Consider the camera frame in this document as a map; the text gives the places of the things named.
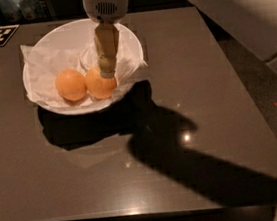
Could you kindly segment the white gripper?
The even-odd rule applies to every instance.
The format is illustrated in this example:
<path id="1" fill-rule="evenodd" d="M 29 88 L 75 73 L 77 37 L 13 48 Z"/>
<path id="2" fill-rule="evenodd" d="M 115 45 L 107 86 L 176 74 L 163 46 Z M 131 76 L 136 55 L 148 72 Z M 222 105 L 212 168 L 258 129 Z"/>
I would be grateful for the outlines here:
<path id="1" fill-rule="evenodd" d="M 113 23 L 127 14 L 129 0 L 83 0 L 86 15 L 96 23 L 95 48 L 102 78 L 112 79 L 117 65 L 119 31 Z"/>

